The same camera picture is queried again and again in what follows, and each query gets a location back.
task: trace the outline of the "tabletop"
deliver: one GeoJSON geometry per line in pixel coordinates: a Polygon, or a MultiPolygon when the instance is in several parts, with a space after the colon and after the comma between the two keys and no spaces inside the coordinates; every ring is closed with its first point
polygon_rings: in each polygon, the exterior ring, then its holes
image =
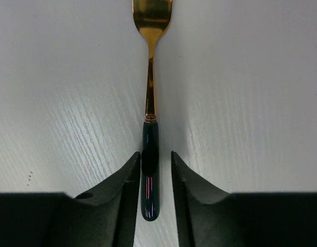
{"type": "MultiPolygon", "coordinates": [[[[174,0],[156,47],[161,213],[170,155],[228,191],[317,191],[317,0],[174,0]]],[[[131,0],[0,1],[0,191],[98,184],[141,151],[147,46],[131,0]]]]}

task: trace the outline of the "glossy handle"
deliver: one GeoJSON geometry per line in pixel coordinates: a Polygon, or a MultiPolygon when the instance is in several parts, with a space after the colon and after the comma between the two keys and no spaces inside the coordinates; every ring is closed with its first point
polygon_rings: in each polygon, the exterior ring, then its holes
{"type": "Polygon", "coordinates": [[[141,213],[145,220],[159,215],[159,134],[157,122],[143,124],[141,155],[141,213]]]}

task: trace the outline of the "gold fork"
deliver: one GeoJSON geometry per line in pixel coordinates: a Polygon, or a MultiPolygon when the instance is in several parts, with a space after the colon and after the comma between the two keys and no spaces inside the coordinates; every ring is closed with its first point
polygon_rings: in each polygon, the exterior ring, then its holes
{"type": "Polygon", "coordinates": [[[154,51],[166,32],[173,0],[133,0],[133,19],[148,44],[148,79],[141,155],[141,212],[153,221],[159,215],[159,134],[156,119],[154,51]]]}

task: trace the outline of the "dark green handle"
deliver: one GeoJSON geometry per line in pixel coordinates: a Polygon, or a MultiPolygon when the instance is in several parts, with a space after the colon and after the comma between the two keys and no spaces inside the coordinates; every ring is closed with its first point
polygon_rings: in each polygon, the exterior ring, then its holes
{"type": "Polygon", "coordinates": [[[147,221],[159,216],[159,134],[157,122],[143,124],[141,155],[141,212],[147,221]]]}

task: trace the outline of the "white table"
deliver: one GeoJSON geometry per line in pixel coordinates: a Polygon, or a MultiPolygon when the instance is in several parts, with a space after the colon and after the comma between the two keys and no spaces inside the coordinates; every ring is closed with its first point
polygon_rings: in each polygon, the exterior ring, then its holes
{"type": "MultiPolygon", "coordinates": [[[[226,191],[317,191],[317,0],[175,0],[156,48],[162,206],[135,246],[177,246],[170,152],[226,191]]],[[[75,196],[141,150],[147,47],[132,1],[0,1],[0,191],[75,196]]]]}

